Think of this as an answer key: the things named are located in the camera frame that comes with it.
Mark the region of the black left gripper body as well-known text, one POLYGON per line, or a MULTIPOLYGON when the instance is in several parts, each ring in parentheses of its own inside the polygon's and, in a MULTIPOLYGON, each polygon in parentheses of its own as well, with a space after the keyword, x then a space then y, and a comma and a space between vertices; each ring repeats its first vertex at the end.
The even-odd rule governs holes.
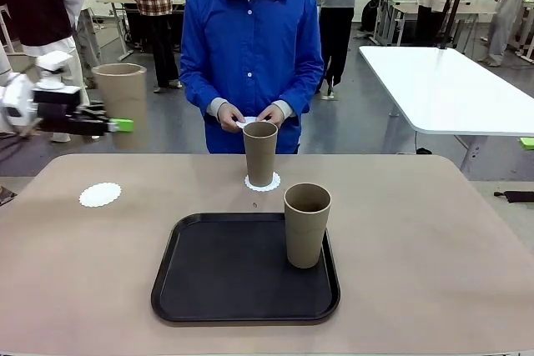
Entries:
POLYGON ((33 102, 37 105, 39 127, 51 133, 83 133, 82 124, 75 117, 81 105, 79 89, 65 91, 33 91, 33 102))

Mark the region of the person's right hand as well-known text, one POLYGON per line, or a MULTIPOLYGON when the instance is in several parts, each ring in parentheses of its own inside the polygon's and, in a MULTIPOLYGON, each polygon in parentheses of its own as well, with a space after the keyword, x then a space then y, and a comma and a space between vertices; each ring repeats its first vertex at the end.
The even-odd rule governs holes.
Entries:
POLYGON ((225 132, 238 133, 241 130, 239 124, 245 123, 245 118, 240 110, 228 102, 220 105, 217 116, 220 126, 225 132))

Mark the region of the person's left hand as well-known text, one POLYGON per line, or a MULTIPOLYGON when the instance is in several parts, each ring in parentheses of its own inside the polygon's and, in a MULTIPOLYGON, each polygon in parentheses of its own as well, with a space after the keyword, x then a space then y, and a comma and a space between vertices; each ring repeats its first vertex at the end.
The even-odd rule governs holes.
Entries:
POLYGON ((285 120, 285 114, 283 110, 277 104, 270 104, 264 109, 256 118, 257 122, 268 122, 274 124, 277 128, 280 128, 285 120))

